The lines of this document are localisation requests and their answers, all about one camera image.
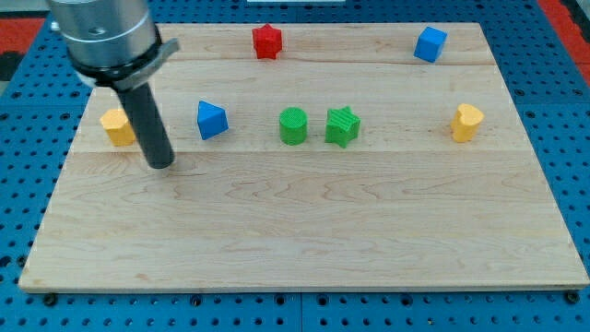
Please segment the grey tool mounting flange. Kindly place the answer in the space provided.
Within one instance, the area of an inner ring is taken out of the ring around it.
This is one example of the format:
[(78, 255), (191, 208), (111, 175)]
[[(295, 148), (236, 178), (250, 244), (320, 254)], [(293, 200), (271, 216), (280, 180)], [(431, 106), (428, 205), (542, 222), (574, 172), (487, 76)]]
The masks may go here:
[(70, 51), (68, 58), (77, 72), (78, 78), (91, 88), (103, 87), (115, 91), (129, 91), (138, 88), (154, 75), (164, 63), (180, 50), (176, 38), (163, 42), (159, 29), (156, 29), (156, 41), (143, 54), (123, 65), (90, 66), (83, 65), (75, 59)]

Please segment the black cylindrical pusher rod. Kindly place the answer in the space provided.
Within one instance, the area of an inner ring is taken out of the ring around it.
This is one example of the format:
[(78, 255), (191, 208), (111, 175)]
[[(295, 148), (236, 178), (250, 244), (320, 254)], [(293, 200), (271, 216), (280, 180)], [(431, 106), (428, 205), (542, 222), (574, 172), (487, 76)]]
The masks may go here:
[(171, 166), (175, 155), (149, 84), (118, 90), (117, 96), (148, 166), (152, 169)]

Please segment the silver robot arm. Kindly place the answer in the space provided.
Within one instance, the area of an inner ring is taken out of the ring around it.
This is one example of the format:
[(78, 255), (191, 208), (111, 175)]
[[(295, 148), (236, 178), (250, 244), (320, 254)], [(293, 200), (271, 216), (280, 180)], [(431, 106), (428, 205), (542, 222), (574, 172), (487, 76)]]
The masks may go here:
[(57, 31), (80, 80), (112, 89), (153, 169), (175, 160), (148, 80), (179, 42), (164, 42), (145, 0), (48, 0)]

